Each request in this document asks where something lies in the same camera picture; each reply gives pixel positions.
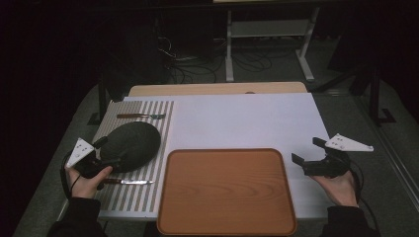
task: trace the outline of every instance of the wooden tray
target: wooden tray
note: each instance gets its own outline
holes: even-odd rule
[[[281,153],[275,149],[173,151],[157,227],[166,235],[293,234],[295,213]]]

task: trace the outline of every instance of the cable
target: cable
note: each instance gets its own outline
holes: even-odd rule
[[[71,185],[71,188],[70,188],[70,193],[72,193],[72,192],[73,192],[74,185],[77,183],[77,181],[80,179],[80,177],[81,177],[81,175],[77,176],[77,179],[76,179],[76,180],[73,182],[73,184]]]
[[[376,226],[376,231],[378,232],[378,235],[381,236],[381,233],[378,227],[378,221],[376,219],[376,216],[373,213],[373,210],[371,209],[370,205],[362,197],[361,197],[361,202],[367,207],[367,210],[370,212],[370,215],[373,218],[374,225]]]
[[[371,217],[373,219],[374,225],[376,227],[376,231],[378,232],[378,235],[380,236],[381,233],[379,231],[378,221],[377,221],[376,215],[374,214],[373,209],[370,207],[370,205],[366,202],[366,200],[361,195],[361,191],[364,188],[364,182],[365,182],[364,172],[363,172],[363,170],[361,169],[361,166],[358,163],[354,162],[353,160],[351,160],[351,162],[358,168],[358,170],[359,170],[359,172],[361,174],[361,180],[360,180],[360,186],[359,186],[359,189],[360,189],[360,201],[365,205],[365,207],[369,211],[369,213],[370,213],[370,215],[371,215]]]

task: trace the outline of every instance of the black cable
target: black cable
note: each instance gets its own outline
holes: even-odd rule
[[[359,189],[360,189],[360,191],[364,188],[364,172],[363,172],[363,170],[361,169],[361,166],[358,164],[358,163],[356,163],[355,161],[353,161],[353,160],[351,160],[351,162],[358,168],[358,170],[360,171],[360,174],[361,174],[361,180],[360,180],[360,187],[359,187]]]
[[[373,213],[373,210],[371,209],[370,205],[362,197],[361,197],[361,202],[367,207],[367,210],[370,212],[370,215],[373,218],[374,225],[376,226],[376,231],[378,232],[378,236],[381,236],[381,233],[378,227],[378,221],[376,219],[376,216]]]
[[[106,231],[106,228],[108,227],[108,220],[107,221],[105,221],[105,224],[104,224],[104,227],[102,228],[102,230],[105,232]]]
[[[370,216],[372,217],[373,222],[374,222],[374,225],[376,227],[376,231],[378,232],[378,235],[380,236],[381,234],[380,234],[380,231],[379,231],[379,227],[378,227],[378,222],[377,222],[377,219],[376,219],[376,215],[374,214],[373,209],[370,207],[370,205],[366,202],[366,200],[361,195],[361,191],[364,188],[364,183],[365,183],[364,172],[363,172],[363,170],[361,169],[361,166],[358,163],[354,162],[353,160],[351,160],[351,162],[358,168],[358,170],[359,170],[359,172],[361,174],[361,180],[360,180],[360,186],[359,186],[359,189],[360,189],[360,201],[365,205],[365,207],[369,211]]]

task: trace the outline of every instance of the gray floor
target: gray floor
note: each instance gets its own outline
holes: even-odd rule
[[[238,42],[239,46],[233,49],[235,81],[301,81],[311,89],[340,75],[327,70],[337,40],[313,40],[306,58],[315,81],[306,82],[293,53],[299,43],[299,39],[258,40],[256,46],[255,42]],[[225,82],[222,56],[214,61],[184,60],[176,65],[180,70],[172,71],[176,80],[170,83]],[[380,106],[389,109],[397,122],[376,127],[366,116],[368,93],[363,97],[353,97],[348,94],[350,84],[351,80],[347,80],[326,93],[313,95],[326,129],[330,136],[341,133],[374,146],[373,153],[355,152],[350,156],[362,167],[365,175],[363,197],[377,217],[382,236],[417,236],[418,124],[404,110],[397,94],[382,83]],[[73,148],[78,137],[93,138],[98,126],[87,123],[91,114],[97,111],[98,91],[95,87],[74,115],[14,236],[45,236],[60,214],[65,201],[58,175],[61,159]],[[361,208],[373,225],[366,207],[361,204]],[[300,220],[294,236],[318,236],[324,223],[325,220]],[[106,232],[109,236],[142,236],[143,227],[141,222],[111,220]]]

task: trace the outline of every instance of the sleeve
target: sleeve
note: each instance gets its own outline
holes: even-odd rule
[[[56,221],[50,227],[47,236],[106,236],[102,226],[97,221],[100,206],[100,202],[96,199],[71,198],[62,220]]]
[[[331,206],[327,208],[328,223],[323,226],[320,237],[378,237],[379,232],[370,228],[364,212],[352,206]]]

